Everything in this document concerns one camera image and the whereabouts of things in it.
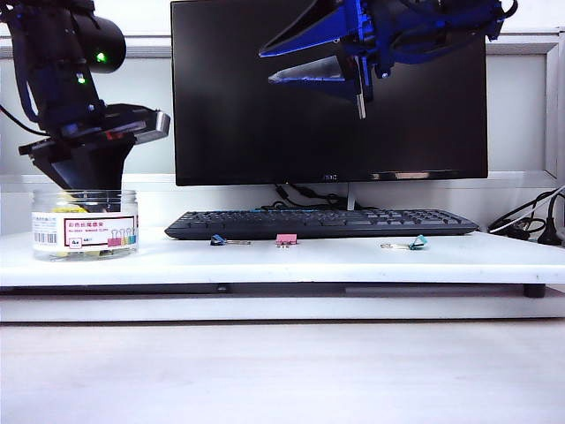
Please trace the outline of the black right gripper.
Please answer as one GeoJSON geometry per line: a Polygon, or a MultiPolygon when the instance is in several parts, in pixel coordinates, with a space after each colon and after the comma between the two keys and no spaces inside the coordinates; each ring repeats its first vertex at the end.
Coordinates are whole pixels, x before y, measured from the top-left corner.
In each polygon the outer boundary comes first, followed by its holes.
{"type": "Polygon", "coordinates": [[[342,37],[346,52],[317,59],[270,75],[270,84],[321,91],[357,103],[358,117],[373,100],[373,75],[386,79],[394,66],[390,43],[393,17],[388,1],[314,1],[259,51],[276,57],[342,37]]]}

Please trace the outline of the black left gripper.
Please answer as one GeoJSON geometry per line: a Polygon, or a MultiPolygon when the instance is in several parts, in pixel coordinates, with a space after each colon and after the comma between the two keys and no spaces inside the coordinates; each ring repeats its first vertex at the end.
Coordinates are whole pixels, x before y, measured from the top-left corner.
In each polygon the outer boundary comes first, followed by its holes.
{"type": "Polygon", "coordinates": [[[19,146],[34,165],[64,190],[86,190],[88,211],[120,211],[124,161],[133,148],[137,106],[108,105],[100,121],[19,146]],[[80,148],[92,148],[88,153],[80,148]]]}

